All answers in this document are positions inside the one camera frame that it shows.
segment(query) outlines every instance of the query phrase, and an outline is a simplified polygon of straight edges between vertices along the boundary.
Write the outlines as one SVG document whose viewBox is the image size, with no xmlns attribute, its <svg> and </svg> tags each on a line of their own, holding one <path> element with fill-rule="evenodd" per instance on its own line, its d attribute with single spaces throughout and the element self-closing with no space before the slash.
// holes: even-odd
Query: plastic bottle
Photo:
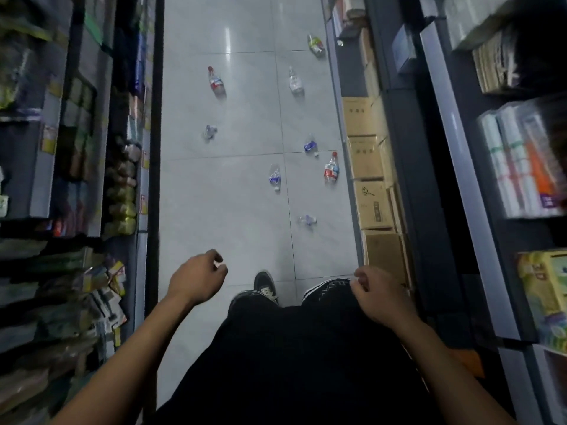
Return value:
<svg viewBox="0 0 567 425">
<path fill-rule="evenodd" d="M 280 190 L 280 185 L 282 178 L 280 175 L 280 164 L 272 164 L 270 166 L 270 185 L 274 187 L 274 190 L 278 192 Z"/>
<path fill-rule="evenodd" d="M 317 223 L 317 218 L 315 218 L 314 216 L 305 215 L 298 217 L 297 222 L 299 222 L 300 224 L 306 224 L 308 227 L 310 227 L 313 224 Z"/>
<path fill-rule="evenodd" d="M 209 66 L 209 83 L 211 85 L 211 89 L 215 94 L 223 94 L 224 93 L 224 83 L 220 76 L 217 76 L 214 72 L 214 68 Z"/>
<path fill-rule="evenodd" d="M 291 89 L 291 93 L 294 95 L 301 94 L 303 90 L 303 83 L 298 75 L 295 74 L 293 67 L 289 67 L 289 87 Z"/>
<path fill-rule="evenodd" d="M 325 182 L 334 184 L 338 178 L 337 153 L 333 152 L 328 164 L 325 165 Z"/>
<path fill-rule="evenodd" d="M 217 131 L 218 128 L 215 127 L 215 125 L 207 125 L 207 127 L 205 128 L 204 136 L 207 140 L 214 139 Z"/>
<path fill-rule="evenodd" d="M 310 134 L 308 140 L 309 142 L 303 145 L 303 149 L 305 149 L 305 152 L 307 153 L 313 151 L 313 155 L 318 157 L 319 151 L 317 150 L 317 143 L 315 142 L 315 136 L 313 134 Z"/>
<path fill-rule="evenodd" d="M 311 34 L 307 35 L 307 44 L 309 44 L 309 49 L 317 58 L 325 55 L 325 46 L 323 46 L 319 37 Z"/>
</svg>

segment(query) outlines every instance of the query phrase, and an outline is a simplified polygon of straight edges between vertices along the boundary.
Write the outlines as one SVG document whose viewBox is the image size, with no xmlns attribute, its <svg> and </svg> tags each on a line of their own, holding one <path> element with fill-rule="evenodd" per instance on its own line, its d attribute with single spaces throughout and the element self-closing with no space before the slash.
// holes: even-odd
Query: floor tile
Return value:
<svg viewBox="0 0 567 425">
<path fill-rule="evenodd" d="M 319 158 L 305 153 L 285 155 L 297 279 L 349 274 L 358 267 L 343 152 L 338 152 L 343 172 L 335 185 L 326 185 L 323 177 L 330 158 L 330 151 L 321 152 Z M 308 227 L 297 222 L 301 215 L 315 216 L 317 223 Z"/>
<path fill-rule="evenodd" d="M 228 285 L 252 283 L 259 270 L 294 280 L 287 186 L 276 193 L 270 164 L 282 155 L 162 162 L 160 290 L 189 257 L 216 248 Z"/>
<path fill-rule="evenodd" d="M 273 51 L 270 0 L 166 0 L 165 46 L 185 53 Z"/>
<path fill-rule="evenodd" d="M 209 301 L 196 306 L 181 323 L 158 370 L 158 406 L 171 398 L 189 367 L 209 347 L 234 296 L 249 285 L 225 285 Z"/>
<path fill-rule="evenodd" d="M 295 286 L 297 288 L 297 300 L 301 304 L 301 301 L 303 301 L 303 296 L 312 287 L 317 286 L 317 285 L 319 285 L 320 283 L 322 283 L 326 280 L 336 279 L 336 278 L 352 279 L 352 278 L 354 278 L 354 276 L 352 276 L 352 275 L 351 276 L 334 276 L 334 277 L 320 277 L 320 278 L 316 278 L 316 279 L 296 280 Z"/>
<path fill-rule="evenodd" d="M 272 14 L 276 50 L 308 50 L 308 34 L 325 41 L 321 0 L 272 0 Z"/>
<path fill-rule="evenodd" d="M 278 53 L 276 61 L 285 151 L 303 151 L 309 133 L 315 135 L 321 151 L 341 148 L 329 62 L 317 59 L 309 51 Z M 302 96 L 297 97 L 291 93 L 290 66 L 303 82 L 305 93 Z"/>
<path fill-rule="evenodd" d="M 210 89 L 208 66 L 224 81 L 226 97 Z M 214 139 L 203 137 L 215 125 Z M 165 54 L 162 160 L 262 155 L 283 150 L 273 53 Z"/>
<path fill-rule="evenodd" d="M 276 294 L 280 307 L 299 305 L 295 282 L 276 282 Z"/>
</svg>

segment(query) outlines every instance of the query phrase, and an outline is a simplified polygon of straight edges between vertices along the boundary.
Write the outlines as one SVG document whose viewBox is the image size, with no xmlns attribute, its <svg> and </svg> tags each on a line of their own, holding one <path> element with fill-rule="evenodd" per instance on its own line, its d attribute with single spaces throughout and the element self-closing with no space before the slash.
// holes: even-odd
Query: shoe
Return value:
<svg viewBox="0 0 567 425">
<path fill-rule="evenodd" d="M 254 278 L 254 290 L 263 293 L 274 303 L 280 305 L 276 295 L 276 284 L 267 271 L 263 270 L 256 274 Z"/>
<path fill-rule="evenodd" d="M 342 287 L 349 286 L 350 283 L 351 280 L 346 278 L 334 278 L 334 279 L 325 280 L 324 282 L 321 282 L 318 285 L 313 286 L 311 289 L 308 289 L 307 292 L 303 295 L 302 303 L 306 301 L 307 298 L 309 299 L 309 301 L 312 301 L 314 303 L 318 302 L 333 288 L 339 286 Z"/>
</svg>

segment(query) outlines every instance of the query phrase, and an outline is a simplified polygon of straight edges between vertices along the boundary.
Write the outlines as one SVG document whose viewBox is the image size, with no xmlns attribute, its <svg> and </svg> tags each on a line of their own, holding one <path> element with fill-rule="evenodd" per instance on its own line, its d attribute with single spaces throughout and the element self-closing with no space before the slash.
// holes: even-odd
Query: stacked cardboard boxes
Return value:
<svg viewBox="0 0 567 425">
<path fill-rule="evenodd" d="M 372 53 L 363 55 L 363 60 L 372 58 L 366 68 L 371 65 L 375 69 L 372 45 L 368 45 L 366 51 Z M 376 96 L 344 97 L 343 110 L 365 264 L 389 272 L 402 285 L 411 288 L 404 215 L 379 90 Z"/>
</svg>

